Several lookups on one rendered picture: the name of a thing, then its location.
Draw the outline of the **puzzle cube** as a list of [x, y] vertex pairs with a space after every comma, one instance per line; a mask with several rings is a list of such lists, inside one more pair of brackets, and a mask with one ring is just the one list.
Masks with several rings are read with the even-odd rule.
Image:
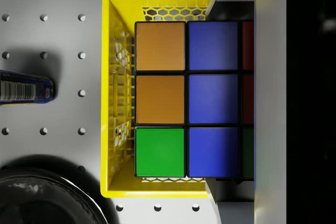
[[254, 179], [254, 23], [136, 22], [134, 174]]

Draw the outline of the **yellow basket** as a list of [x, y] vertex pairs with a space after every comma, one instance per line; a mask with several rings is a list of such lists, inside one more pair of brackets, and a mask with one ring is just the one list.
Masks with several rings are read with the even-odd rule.
[[134, 175], [132, 38], [136, 22], [177, 10], [199, 10], [215, 0], [102, 0], [101, 179], [107, 198], [208, 198], [203, 178], [138, 178]]

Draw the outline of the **black plate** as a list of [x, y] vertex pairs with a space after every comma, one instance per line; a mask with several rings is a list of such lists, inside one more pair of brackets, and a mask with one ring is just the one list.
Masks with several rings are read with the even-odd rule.
[[118, 224], [87, 166], [52, 155], [0, 162], [0, 224]]

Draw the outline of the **flat-sided can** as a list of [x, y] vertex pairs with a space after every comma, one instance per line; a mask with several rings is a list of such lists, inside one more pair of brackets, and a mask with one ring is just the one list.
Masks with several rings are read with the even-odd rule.
[[54, 97], [47, 77], [0, 70], [0, 105], [44, 104]]

